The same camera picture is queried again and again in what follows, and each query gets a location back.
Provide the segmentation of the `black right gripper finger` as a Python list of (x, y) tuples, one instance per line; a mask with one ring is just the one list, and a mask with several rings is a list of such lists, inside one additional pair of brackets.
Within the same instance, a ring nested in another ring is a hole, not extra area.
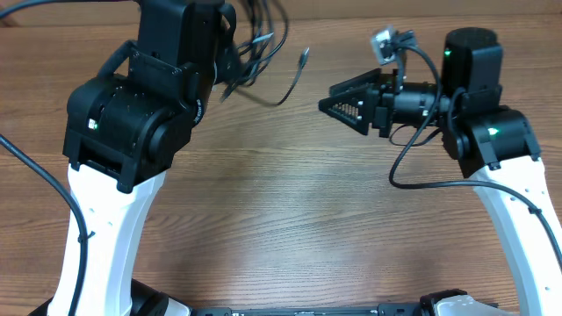
[(331, 86), (328, 90), (328, 93), (331, 97), (334, 97), (336, 95), (359, 88), (366, 84), (375, 83), (379, 79), (380, 75), (381, 69), (375, 68), (371, 71)]
[(356, 88), (319, 102), (319, 110), (352, 128), (367, 135), (373, 120), (373, 89)]

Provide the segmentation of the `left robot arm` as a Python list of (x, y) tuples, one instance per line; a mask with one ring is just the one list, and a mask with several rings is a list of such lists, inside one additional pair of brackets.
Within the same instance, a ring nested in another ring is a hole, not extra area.
[(190, 315), (133, 279), (148, 211), (219, 80), (236, 27), (222, 1), (143, 1), (122, 44), (67, 103), (71, 202), (61, 278), (39, 315)]

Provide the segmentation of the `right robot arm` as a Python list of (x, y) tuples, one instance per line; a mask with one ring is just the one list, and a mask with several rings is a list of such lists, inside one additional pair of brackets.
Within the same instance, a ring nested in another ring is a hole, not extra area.
[(449, 32), (432, 83), (406, 79), (413, 32), (386, 28), (371, 37), (380, 65), (333, 85), (319, 103), (328, 116), (361, 134), (432, 127), (462, 171), (458, 186), (478, 195), (498, 234), (522, 315), (561, 312), (561, 224), (547, 189), (537, 137), (527, 118), (501, 103), (503, 50), (492, 30)]

